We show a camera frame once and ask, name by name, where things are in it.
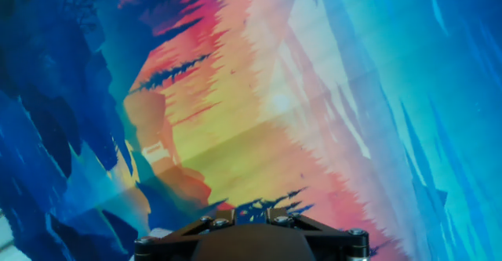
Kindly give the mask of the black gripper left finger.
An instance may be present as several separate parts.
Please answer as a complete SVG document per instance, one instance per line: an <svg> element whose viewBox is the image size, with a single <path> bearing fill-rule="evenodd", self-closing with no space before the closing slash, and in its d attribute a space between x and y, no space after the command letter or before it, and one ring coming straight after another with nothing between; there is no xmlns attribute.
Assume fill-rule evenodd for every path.
<svg viewBox="0 0 502 261"><path fill-rule="evenodd" d="M135 261L189 261L198 243L216 230L232 227L235 210L217 211L213 216L202 216L195 222L163 237L145 236L134 241Z"/></svg>

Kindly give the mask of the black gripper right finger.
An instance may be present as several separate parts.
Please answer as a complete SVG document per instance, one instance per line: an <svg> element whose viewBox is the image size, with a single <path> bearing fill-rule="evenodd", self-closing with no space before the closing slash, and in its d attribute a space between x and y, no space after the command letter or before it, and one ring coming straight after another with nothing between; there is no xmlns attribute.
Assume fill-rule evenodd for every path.
<svg viewBox="0 0 502 261"><path fill-rule="evenodd" d="M337 230L285 208L268 209L266 221L271 243L295 260L370 260L369 234L360 228Z"/></svg>

